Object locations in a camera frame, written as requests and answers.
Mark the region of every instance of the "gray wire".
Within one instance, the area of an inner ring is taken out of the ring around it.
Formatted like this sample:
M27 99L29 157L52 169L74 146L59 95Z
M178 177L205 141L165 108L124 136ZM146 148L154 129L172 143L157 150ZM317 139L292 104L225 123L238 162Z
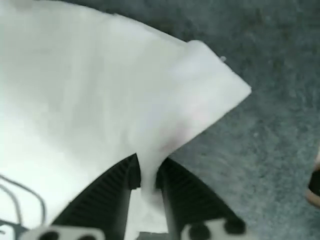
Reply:
M13 180L10 180L9 178L3 176L2 174L0 174L0 179L3 179L5 180L6 182L10 183L10 184L13 184L19 188L22 188L23 190L33 194L40 202L40 206L41 206L41 225L43 225L45 223L45 220L46 220L46 217L47 217L47 210L46 210L46 205L45 205L45 202L44 200L42 199L42 197L40 195L38 195L36 192L34 192L33 190L31 190L30 188L26 187L26 186L23 186L22 184L16 182L16 181L13 181Z
M8 194L9 197L12 199L12 201L14 203L18 223L19 223L19 225L21 225L22 224L22 215L21 215L21 208L20 208L18 199L16 198L16 196L13 194L12 191L10 191L8 188L3 186L2 184L0 184L0 189L2 189L6 194Z

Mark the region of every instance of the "white fabric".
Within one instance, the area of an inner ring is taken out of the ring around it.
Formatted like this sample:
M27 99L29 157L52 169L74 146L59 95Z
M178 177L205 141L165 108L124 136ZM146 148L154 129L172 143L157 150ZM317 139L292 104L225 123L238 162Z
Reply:
M202 42L83 6L2 4L0 36L0 174L44 199L46 224L97 176L137 153L143 199L160 206L155 218L162 222L148 227L149 208L132 231L166 231L161 198L152 193L161 162L251 92ZM34 196L0 184L18 197L23 225L39 225ZM1 189L0 205L0 219L16 222Z

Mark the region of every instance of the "carpet floor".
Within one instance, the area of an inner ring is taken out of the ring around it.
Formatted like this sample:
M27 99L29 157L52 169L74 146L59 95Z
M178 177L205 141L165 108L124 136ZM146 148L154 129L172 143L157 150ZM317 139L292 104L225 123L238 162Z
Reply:
M225 56L252 94L172 158L262 240L320 239L320 211L304 199L320 140L319 0L69 2L203 41Z

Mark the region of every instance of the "black plastic part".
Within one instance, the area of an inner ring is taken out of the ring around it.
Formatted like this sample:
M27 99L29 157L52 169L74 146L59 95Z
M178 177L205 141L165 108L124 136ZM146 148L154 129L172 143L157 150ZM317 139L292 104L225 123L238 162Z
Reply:
M191 240L209 240L211 232L203 222L194 223L189 229L189 237Z
M309 183L309 189L320 197L320 170L313 172Z
M180 239L186 225L222 218L242 221L206 184L169 158L159 168L156 187L162 191L172 240ZM197 234L207 235L206 228L202 231Z
M55 219L53 225L101 229L109 240L123 240L131 189L140 187L137 155L98 177Z

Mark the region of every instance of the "white plastic piece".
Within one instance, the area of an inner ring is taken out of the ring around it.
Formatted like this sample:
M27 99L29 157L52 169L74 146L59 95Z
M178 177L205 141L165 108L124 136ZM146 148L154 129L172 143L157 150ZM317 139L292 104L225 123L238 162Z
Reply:
M226 220L224 218L205 221L204 225L207 226L210 231L210 238L207 240L258 240L258 238L248 230L244 234L228 234L224 228L225 222ZM189 236L190 228L190 225L184 227L181 233L181 240L192 240Z
M56 240L105 240L105 235L100 229L75 226L42 226L25 232L20 240L41 240L45 234L56 234Z

